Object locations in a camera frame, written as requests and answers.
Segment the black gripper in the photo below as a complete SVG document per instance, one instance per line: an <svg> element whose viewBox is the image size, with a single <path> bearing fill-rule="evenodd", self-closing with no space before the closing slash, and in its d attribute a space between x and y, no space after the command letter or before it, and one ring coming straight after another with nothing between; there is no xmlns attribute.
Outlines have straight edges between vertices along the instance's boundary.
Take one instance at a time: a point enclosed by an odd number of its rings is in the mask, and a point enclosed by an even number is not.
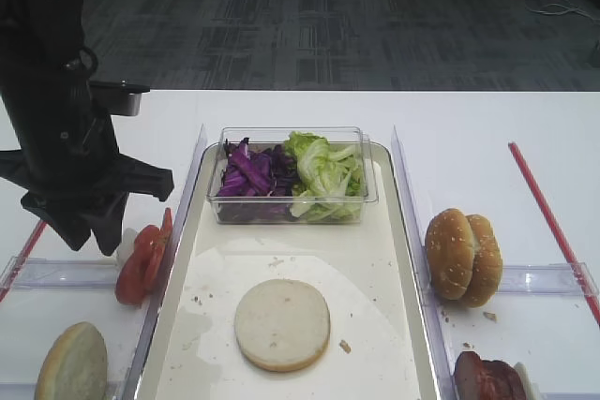
<svg viewBox="0 0 600 400"><path fill-rule="evenodd" d="M1 178L21 187L22 208L44 220L73 251L91 236L99 252L111 256L122 241L129 193L166 201L173 192L173 172L122 155L112 115L93 108L80 138L62 129L57 139L26 129L33 141L1 152Z"/></svg>

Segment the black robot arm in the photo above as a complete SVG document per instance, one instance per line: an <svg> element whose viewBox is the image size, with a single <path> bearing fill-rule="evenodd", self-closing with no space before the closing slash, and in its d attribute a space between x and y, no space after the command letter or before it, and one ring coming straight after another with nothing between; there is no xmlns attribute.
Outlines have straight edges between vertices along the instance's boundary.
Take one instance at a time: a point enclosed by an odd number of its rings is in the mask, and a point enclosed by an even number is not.
<svg viewBox="0 0 600 400"><path fill-rule="evenodd" d="M120 152L113 117L143 88L93 81L82 13L83 0L1 0L1 97L19 142L1 175L71 249L95 239L109 256L128 196L166 200L173 174Z"/></svg>

